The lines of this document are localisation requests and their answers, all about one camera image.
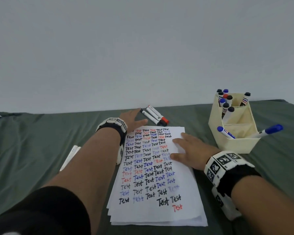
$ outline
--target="hand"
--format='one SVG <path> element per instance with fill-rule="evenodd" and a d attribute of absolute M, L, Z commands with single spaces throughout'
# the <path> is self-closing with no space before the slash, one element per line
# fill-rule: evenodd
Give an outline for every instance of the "hand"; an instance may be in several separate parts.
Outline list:
<path fill-rule="evenodd" d="M 209 158 L 221 152 L 219 148 L 208 145 L 192 135 L 181 133 L 181 136 L 183 138 L 175 138 L 173 142 L 180 145 L 185 153 L 172 153 L 170 158 L 186 166 L 204 170 Z"/>
<path fill-rule="evenodd" d="M 136 110 L 130 110 L 128 112 L 120 114 L 119 118 L 124 120 L 126 122 L 126 125 L 128 126 L 128 133 L 133 132 L 135 129 L 144 126 L 148 123 L 148 119 L 135 121 L 135 117 L 137 113 L 140 111 L 141 108 L 138 108 Z"/>

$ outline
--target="green cloth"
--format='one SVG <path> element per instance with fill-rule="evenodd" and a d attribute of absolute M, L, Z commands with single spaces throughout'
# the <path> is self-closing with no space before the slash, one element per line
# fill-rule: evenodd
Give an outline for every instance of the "green cloth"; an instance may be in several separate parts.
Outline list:
<path fill-rule="evenodd" d="M 284 130 L 262 138 L 250 154 L 243 155 L 269 182 L 294 198 L 294 105 L 284 101 L 251 102 L 258 130 L 282 124 Z M 169 126 L 184 126 L 186 133 L 216 145 L 208 126 L 211 104 L 157 108 Z M 124 110 L 63 114 L 5 113 L 0 115 L 0 213 L 9 209 L 58 172 L 73 145 L 82 146 L 97 125 Z M 143 119 L 139 114 L 137 120 Z M 251 234 L 243 218 L 230 222 L 211 193 L 212 184 L 195 171 L 208 227 L 112 226 L 106 204 L 98 234 Z"/>

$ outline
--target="gray wall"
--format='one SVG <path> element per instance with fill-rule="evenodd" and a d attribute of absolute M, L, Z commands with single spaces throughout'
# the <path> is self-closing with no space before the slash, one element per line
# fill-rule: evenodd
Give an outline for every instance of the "gray wall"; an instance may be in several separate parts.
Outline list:
<path fill-rule="evenodd" d="M 294 103 L 294 0 L 0 0 L 0 111 Z"/>

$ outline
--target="desk organizer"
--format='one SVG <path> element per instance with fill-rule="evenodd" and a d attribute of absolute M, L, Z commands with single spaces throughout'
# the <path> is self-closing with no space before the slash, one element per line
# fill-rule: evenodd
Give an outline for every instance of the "desk organizer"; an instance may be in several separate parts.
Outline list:
<path fill-rule="evenodd" d="M 250 153 L 260 138 L 245 138 L 249 135 L 257 133 L 257 127 L 249 102 L 246 106 L 239 106 L 243 100 L 244 94 L 232 93 L 232 106 L 234 112 L 231 114 L 226 124 L 222 123 L 222 107 L 219 106 L 218 98 L 215 96 L 208 125 L 213 134 L 216 143 L 222 151 L 234 151 L 236 153 Z M 217 127 L 222 126 L 228 130 L 236 139 L 229 139 L 218 132 Z"/>

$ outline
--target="black sleeve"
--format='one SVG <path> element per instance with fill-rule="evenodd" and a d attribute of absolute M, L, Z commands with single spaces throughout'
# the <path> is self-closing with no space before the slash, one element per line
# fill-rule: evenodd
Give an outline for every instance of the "black sleeve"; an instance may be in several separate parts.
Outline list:
<path fill-rule="evenodd" d="M 90 234 L 85 206 L 71 191 L 48 186 L 38 189 L 0 215 L 0 235 Z"/>

